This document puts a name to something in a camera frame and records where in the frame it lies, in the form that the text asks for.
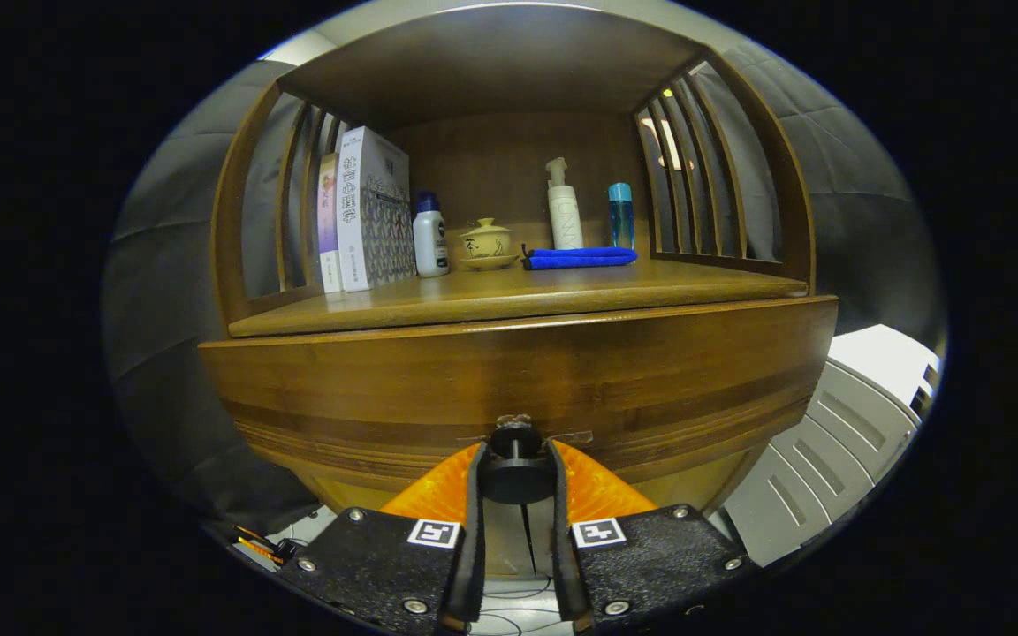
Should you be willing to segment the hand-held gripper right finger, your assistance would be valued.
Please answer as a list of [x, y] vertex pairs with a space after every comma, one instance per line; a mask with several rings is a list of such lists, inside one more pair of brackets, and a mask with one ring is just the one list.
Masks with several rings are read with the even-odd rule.
[[561, 440], [554, 467], [553, 589], [578, 635], [634, 635], [719, 605], [761, 567], [690, 504], [655, 506]]

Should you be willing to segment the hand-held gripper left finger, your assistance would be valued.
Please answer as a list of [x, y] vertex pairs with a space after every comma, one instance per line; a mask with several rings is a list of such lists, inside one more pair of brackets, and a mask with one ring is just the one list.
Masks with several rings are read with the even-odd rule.
[[380, 510], [341, 511], [279, 568], [324, 608], [397, 635], [463, 635], [485, 580], [479, 442], [458, 450]]

